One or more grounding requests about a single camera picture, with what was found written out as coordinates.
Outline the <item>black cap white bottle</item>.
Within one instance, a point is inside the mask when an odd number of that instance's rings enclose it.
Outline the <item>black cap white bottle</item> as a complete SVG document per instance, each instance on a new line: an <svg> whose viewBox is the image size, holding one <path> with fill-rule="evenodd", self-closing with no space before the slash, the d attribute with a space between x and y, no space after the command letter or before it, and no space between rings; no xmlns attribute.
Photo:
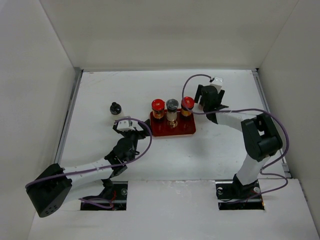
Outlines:
<svg viewBox="0 0 320 240"><path fill-rule="evenodd" d="M122 119L125 116L121 105L118 104L117 102L112 102L112 104L109 107L109 111L110 111L111 117L114 121L116 121L118 119Z"/></svg>

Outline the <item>red lid dark sauce jar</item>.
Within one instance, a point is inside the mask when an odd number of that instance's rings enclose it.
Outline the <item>red lid dark sauce jar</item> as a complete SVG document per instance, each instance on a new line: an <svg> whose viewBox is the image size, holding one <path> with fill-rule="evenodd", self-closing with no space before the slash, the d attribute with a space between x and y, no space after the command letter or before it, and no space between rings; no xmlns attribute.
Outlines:
<svg viewBox="0 0 320 240"><path fill-rule="evenodd" d="M194 108L195 101L192 97L186 96L181 100L181 115L188 118L192 115L191 110Z"/></svg>

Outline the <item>clear cap grinder bottle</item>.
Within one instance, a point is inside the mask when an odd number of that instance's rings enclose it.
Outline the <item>clear cap grinder bottle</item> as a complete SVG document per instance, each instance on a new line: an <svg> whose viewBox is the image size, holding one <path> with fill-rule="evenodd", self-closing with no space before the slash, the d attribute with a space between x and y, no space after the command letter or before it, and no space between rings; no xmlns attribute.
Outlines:
<svg viewBox="0 0 320 240"><path fill-rule="evenodd" d="M176 99L168 99L166 102L166 119L168 122L168 125L172 128L175 128L178 124L177 122L177 111L179 107L179 102Z"/></svg>

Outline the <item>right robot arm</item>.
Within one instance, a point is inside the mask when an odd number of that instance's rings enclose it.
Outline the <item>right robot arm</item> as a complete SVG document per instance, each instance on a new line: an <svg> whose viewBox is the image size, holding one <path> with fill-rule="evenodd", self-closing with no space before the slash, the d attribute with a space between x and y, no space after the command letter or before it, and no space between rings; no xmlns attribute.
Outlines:
<svg viewBox="0 0 320 240"><path fill-rule="evenodd" d="M222 104L224 93L224 90L218 90L213 85L198 85L194 101L202 107L208 120L242 133L246 150L244 162L232 183L216 187L218 199L242 200L256 192L260 170L283 147L283 141L268 114L234 113Z"/></svg>

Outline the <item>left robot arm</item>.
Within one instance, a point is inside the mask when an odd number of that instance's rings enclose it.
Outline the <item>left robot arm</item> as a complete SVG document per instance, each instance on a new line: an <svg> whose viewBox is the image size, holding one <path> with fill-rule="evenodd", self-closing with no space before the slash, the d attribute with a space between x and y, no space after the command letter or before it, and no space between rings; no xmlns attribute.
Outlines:
<svg viewBox="0 0 320 240"><path fill-rule="evenodd" d="M140 130L132 126L133 121L138 123ZM80 200L94 205L96 197L105 200L112 195L111 179L145 155L137 150L138 142L152 137L149 119L122 118L115 122L113 130L122 137L106 156L72 167L51 164L34 181L26 184L26 193L40 218L52 215L69 201ZM97 196L88 192L94 185Z"/></svg>

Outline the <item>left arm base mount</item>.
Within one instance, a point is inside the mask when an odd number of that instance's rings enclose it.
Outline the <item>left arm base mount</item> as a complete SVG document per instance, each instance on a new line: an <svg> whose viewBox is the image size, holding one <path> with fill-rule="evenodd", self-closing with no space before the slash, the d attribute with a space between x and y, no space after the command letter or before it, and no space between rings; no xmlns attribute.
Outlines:
<svg viewBox="0 0 320 240"><path fill-rule="evenodd" d="M97 193L82 197L81 211L125 211L127 209L128 182L102 180Z"/></svg>

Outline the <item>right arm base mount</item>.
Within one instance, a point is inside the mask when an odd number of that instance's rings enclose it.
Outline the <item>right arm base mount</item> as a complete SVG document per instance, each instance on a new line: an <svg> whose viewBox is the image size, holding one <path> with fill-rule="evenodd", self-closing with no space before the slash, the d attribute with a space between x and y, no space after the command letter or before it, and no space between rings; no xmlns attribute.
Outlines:
<svg viewBox="0 0 320 240"><path fill-rule="evenodd" d="M242 185L236 175L231 181L216 181L218 209L221 211L264 210L258 180Z"/></svg>

